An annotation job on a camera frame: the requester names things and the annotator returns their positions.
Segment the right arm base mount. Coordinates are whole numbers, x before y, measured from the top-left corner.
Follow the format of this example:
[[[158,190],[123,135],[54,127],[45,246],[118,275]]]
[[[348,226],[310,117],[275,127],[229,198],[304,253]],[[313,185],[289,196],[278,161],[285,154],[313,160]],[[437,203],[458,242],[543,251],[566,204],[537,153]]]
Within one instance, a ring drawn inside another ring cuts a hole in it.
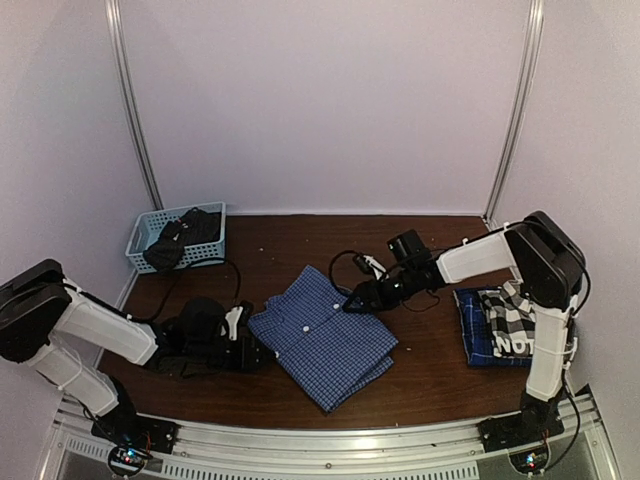
[[[551,400],[542,401],[524,392],[518,412],[479,422],[484,451],[512,451],[510,463],[517,473],[541,474],[551,462],[550,438],[565,432],[558,410],[562,396],[559,392]]]

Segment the blue small-check shirt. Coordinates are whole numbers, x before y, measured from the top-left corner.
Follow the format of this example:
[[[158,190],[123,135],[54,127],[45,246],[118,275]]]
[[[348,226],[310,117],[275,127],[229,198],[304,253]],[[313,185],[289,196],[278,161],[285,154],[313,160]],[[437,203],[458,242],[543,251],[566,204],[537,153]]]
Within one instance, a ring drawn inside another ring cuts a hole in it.
[[[375,316],[344,312],[344,301],[329,279],[308,265],[248,322],[278,364],[326,413],[389,370],[398,345]]]

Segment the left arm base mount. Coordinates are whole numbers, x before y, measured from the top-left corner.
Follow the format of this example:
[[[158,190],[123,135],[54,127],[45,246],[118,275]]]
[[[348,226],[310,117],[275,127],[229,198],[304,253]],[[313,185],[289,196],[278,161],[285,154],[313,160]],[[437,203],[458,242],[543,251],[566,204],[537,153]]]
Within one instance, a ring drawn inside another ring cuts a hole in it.
[[[91,434],[109,440],[114,446],[107,454],[107,467],[117,479],[130,479],[154,459],[152,453],[171,454],[178,425],[169,420],[141,416],[124,386],[110,377],[117,405],[96,416],[82,404],[84,416],[92,422]]]

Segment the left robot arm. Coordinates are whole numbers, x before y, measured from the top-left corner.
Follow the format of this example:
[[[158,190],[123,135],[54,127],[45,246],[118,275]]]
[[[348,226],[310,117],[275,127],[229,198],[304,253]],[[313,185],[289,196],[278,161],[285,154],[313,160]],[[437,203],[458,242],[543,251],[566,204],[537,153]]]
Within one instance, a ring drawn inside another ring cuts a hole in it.
[[[1,356],[27,364],[75,397],[95,424],[133,444],[144,424],[125,387],[88,366],[65,336],[156,372],[253,372],[271,352],[249,329],[252,312],[249,302],[225,308],[195,297],[169,319],[135,317],[81,288],[59,262],[46,259],[1,286]]]

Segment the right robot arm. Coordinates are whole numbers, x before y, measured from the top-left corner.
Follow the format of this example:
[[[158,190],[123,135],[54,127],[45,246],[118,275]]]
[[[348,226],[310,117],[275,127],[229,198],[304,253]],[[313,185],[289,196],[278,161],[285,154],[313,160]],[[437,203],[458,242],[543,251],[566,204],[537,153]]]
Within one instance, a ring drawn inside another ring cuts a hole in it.
[[[535,440],[556,417],[570,358],[569,332],[591,290],[580,248],[543,211],[438,254],[414,229],[393,237],[387,247],[395,258],[387,270],[357,255],[356,264],[371,277],[347,294],[344,312],[389,311],[419,292],[436,293],[494,271],[516,271],[515,291],[505,302],[527,311],[534,323],[527,346],[532,364],[512,430],[519,440]]]

